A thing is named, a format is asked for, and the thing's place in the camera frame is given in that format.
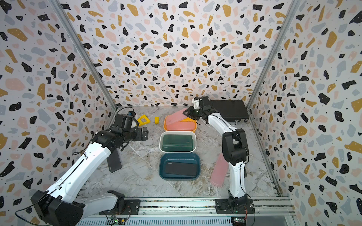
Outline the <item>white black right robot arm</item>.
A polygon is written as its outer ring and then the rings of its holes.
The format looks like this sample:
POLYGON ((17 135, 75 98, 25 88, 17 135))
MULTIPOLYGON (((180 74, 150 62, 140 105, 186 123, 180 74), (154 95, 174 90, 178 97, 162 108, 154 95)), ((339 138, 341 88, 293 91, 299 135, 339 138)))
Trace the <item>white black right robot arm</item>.
POLYGON ((245 166, 249 161, 245 131, 230 125, 215 109, 204 111, 190 106, 183 115, 193 120, 203 119, 222 135, 222 155, 230 171, 228 209, 233 213, 245 210, 249 200, 245 188, 245 166))

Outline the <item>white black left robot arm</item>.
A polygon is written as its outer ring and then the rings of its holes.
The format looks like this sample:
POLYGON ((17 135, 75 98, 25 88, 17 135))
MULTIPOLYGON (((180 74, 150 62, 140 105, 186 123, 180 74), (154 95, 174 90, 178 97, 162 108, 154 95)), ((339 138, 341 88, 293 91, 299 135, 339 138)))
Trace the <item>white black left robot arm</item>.
POLYGON ((31 202, 40 220, 52 226, 75 226, 82 219, 96 213, 118 215, 127 209, 124 194, 108 190, 93 198, 78 198, 81 188, 98 166, 106 160, 110 172, 122 165, 119 149, 129 142, 148 139, 147 128, 100 131, 91 139, 85 152, 75 164, 46 191, 36 191, 31 202))

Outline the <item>pink pencil case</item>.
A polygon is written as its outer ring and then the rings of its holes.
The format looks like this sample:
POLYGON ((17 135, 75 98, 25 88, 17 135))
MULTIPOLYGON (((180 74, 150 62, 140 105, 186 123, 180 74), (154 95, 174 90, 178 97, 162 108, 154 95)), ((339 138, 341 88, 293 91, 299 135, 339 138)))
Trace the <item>pink pencil case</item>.
POLYGON ((210 183, 216 187, 222 187, 228 168, 228 163, 224 159, 223 154, 219 154, 210 178, 210 183))
POLYGON ((195 131, 197 124, 194 121, 179 121, 172 125, 165 126, 166 131, 195 131))
POLYGON ((165 118, 165 125, 169 126, 169 125, 172 125, 172 124, 174 124, 176 122, 179 122, 179 121, 182 121, 182 120, 186 119, 187 116, 184 114, 185 111, 187 111, 187 108, 183 108, 183 109, 177 111, 176 113, 168 115, 165 118))

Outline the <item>green pencil case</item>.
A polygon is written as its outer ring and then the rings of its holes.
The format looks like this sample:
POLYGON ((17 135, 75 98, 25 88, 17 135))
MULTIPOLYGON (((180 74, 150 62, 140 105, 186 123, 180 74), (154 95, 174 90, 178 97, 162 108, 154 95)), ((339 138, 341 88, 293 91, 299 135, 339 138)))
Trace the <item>green pencil case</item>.
POLYGON ((194 149, 192 135, 166 134, 161 149, 165 152, 192 152, 194 149))

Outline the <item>dark grey pencil case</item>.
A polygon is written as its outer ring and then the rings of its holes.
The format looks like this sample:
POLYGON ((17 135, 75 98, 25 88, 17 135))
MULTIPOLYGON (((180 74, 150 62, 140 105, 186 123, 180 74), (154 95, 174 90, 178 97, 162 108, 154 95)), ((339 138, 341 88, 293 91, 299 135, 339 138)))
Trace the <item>dark grey pencil case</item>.
POLYGON ((110 156, 107 158, 107 164, 111 173, 122 169, 122 163, 117 149, 111 152, 110 156))
POLYGON ((198 165, 192 163, 168 162, 165 173, 180 177, 193 178, 198 175, 198 165))

